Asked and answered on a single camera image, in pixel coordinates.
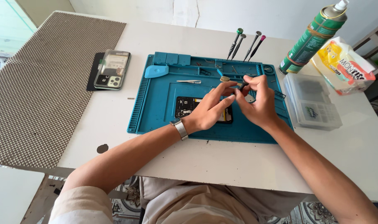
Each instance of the dotted mat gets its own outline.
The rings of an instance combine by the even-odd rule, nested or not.
[[[0,70],[0,164],[53,168],[91,98],[97,52],[125,23],[54,12]]]

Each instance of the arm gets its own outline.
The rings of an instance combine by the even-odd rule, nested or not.
[[[232,94],[234,89],[230,87],[236,84],[237,82],[221,83],[206,94],[196,109],[182,118],[186,132],[191,134],[211,128],[222,111],[235,100],[235,95],[231,95],[219,102],[221,95]],[[96,186],[108,194],[179,140],[181,136],[178,130],[169,124],[126,141],[74,170],[61,193],[79,186]]]
[[[253,79],[245,76],[245,80],[249,85],[243,94],[235,91],[243,114],[277,141],[317,198],[339,223],[378,224],[378,210],[360,188],[277,116],[274,92],[268,88],[266,76]],[[253,104],[244,99],[250,89],[257,91]]]

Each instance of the spray can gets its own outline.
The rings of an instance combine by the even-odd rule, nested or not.
[[[280,63],[279,71],[283,74],[298,73],[317,51],[332,38],[347,20],[345,14],[348,0],[341,0],[336,5],[326,6],[308,25],[304,34]]]

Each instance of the person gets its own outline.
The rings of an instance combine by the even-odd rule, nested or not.
[[[230,81],[206,94],[196,109],[182,118],[187,134],[211,128],[222,111],[236,100],[247,119],[276,140],[340,224],[378,224],[378,210],[360,188],[277,116],[274,91],[268,88],[266,76],[244,76],[244,79],[249,85],[243,92],[232,88],[237,82]],[[251,89],[257,95],[256,101],[250,104],[244,96]],[[220,101],[221,96],[228,97]],[[80,166],[67,178],[55,201],[50,222],[113,222],[107,194],[181,139],[177,127],[169,124],[126,141]],[[141,206],[146,208],[142,223],[146,224],[262,224],[274,215],[287,216],[306,196],[145,177],[141,178],[140,187]]]

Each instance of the plastic storage box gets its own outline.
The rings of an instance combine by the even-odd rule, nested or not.
[[[289,73],[283,82],[293,126],[328,131],[342,126],[323,77]]]

